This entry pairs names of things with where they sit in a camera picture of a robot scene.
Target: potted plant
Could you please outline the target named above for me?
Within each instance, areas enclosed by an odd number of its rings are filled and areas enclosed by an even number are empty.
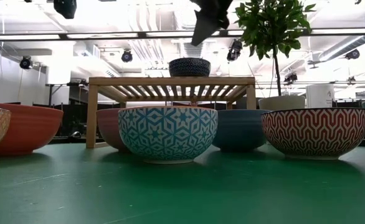
[[[256,53],[258,59],[273,58],[277,74],[277,97],[259,101],[262,110],[289,110],[305,107],[303,96],[282,96],[278,64],[278,52],[289,57],[291,49],[300,49],[298,38],[302,27],[311,32],[306,12],[313,12],[315,4],[304,6],[299,0],[251,0],[236,8],[237,21],[244,33],[241,41],[250,49],[250,57]]]

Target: red patterned bowl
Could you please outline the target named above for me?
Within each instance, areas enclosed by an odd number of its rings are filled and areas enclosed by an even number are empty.
[[[287,157],[333,160],[365,136],[364,108],[312,108],[262,115],[267,140]]]

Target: tree trunk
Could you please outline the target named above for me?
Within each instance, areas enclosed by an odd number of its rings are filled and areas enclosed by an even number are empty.
[[[275,73],[277,74],[277,87],[278,87],[278,96],[282,96],[281,93],[281,77],[280,77],[280,67],[278,65],[278,58],[277,58],[277,46],[272,47],[272,57],[275,61]]]

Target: pink bowl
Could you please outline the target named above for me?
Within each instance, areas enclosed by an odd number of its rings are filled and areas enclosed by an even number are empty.
[[[131,153],[123,144],[119,133],[119,108],[97,111],[98,128],[103,140],[119,152]]]
[[[365,109],[313,108],[262,114],[265,137],[287,157],[338,159],[365,137]]]

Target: wooden table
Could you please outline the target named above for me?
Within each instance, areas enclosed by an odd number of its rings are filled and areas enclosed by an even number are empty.
[[[159,166],[110,147],[0,158],[0,224],[365,224],[365,147],[293,161],[271,147]]]
[[[247,109],[256,109],[254,77],[92,77],[89,84],[86,144],[88,149],[99,146],[95,144],[98,93],[119,102],[121,108],[125,108],[128,101],[226,101],[227,109],[232,109],[235,101],[247,95]]]

